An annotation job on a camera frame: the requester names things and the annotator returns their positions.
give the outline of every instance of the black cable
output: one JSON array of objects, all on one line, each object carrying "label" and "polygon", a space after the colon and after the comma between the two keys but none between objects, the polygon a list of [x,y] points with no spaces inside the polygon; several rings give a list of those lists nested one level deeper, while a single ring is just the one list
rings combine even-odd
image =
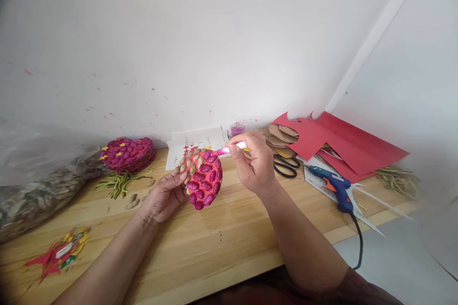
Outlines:
[{"label": "black cable", "polygon": [[358,229],[358,235],[359,235],[359,259],[358,259],[358,265],[353,268],[353,270],[358,269],[361,267],[361,263],[363,262],[363,234],[361,233],[361,229],[359,228],[358,220],[354,216],[353,212],[350,213],[354,224],[356,225],[356,228]]}]

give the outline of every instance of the plastic bag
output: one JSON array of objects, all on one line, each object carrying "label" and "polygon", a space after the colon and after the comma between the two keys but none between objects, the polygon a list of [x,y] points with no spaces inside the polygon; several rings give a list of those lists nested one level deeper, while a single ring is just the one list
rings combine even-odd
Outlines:
[{"label": "plastic bag", "polygon": [[0,243],[56,213],[88,179],[107,174],[98,152],[38,125],[0,120]]}]

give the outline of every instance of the left hand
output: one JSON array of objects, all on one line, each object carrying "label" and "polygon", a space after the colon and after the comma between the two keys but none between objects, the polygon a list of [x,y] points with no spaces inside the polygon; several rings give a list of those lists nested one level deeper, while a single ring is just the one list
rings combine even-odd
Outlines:
[{"label": "left hand", "polygon": [[177,209],[186,196],[186,176],[171,172],[157,182],[138,211],[146,223],[162,223]]}]

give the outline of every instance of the forearm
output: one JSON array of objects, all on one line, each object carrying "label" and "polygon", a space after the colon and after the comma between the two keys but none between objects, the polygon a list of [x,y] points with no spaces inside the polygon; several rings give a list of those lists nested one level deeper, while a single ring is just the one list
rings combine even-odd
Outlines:
[{"label": "forearm", "polygon": [[308,291],[336,288],[348,265],[280,186],[260,197],[271,219],[281,254],[294,282]]},{"label": "forearm", "polygon": [[120,304],[158,230],[135,214],[54,304]]}]

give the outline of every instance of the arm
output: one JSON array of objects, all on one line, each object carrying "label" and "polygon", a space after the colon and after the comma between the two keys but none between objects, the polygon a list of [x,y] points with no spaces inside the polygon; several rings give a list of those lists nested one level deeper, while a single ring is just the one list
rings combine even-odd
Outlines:
[{"label": "arm", "polygon": [[163,177],[94,263],[53,304],[121,304],[160,223],[183,201],[186,174]]},{"label": "arm", "polygon": [[[247,141],[253,157],[247,161],[235,144]],[[262,201],[291,279],[307,291],[335,289],[344,279],[348,265],[296,206],[275,178],[271,149],[260,132],[233,137],[228,143],[240,181]]]}]

